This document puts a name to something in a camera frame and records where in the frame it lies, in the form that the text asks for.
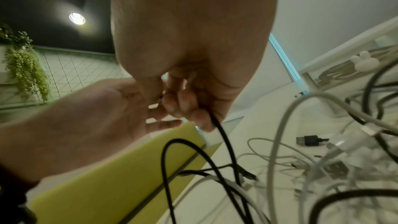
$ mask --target tiled wall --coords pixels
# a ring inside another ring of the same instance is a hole
[[[38,50],[44,70],[50,78],[52,95],[62,97],[90,83],[121,78],[121,68],[114,56]]]
[[[57,51],[36,50],[49,77],[52,99],[56,100],[77,91],[90,83],[107,78],[125,77],[115,56]],[[24,102],[14,85],[0,85],[0,110],[37,104],[34,96]]]

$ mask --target black ceiling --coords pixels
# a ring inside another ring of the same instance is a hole
[[[86,23],[72,23],[72,12]],[[110,0],[0,0],[0,24],[26,31],[35,45],[114,53]]]

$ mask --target black wristband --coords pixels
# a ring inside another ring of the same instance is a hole
[[[36,223],[36,217],[26,206],[26,193],[38,182],[29,183],[0,165],[0,223]]]

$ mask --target ceiling light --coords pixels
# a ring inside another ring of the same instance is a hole
[[[75,24],[84,24],[86,22],[86,19],[82,15],[75,12],[69,14],[69,19]]]

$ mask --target yellow panel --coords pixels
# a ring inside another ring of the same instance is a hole
[[[162,184],[160,157],[164,145],[182,138],[203,147],[191,123],[167,131],[132,151],[76,177],[38,197],[29,206],[38,224],[116,224]],[[168,176],[195,151],[172,145],[166,157]]]
[[[216,152],[221,144],[212,145],[204,150],[210,157]],[[200,170],[206,164],[202,156],[195,158],[185,170]],[[173,201],[188,186],[194,175],[176,177],[169,183],[170,193]],[[130,222],[129,224],[155,224],[168,209],[165,190],[156,195]]]

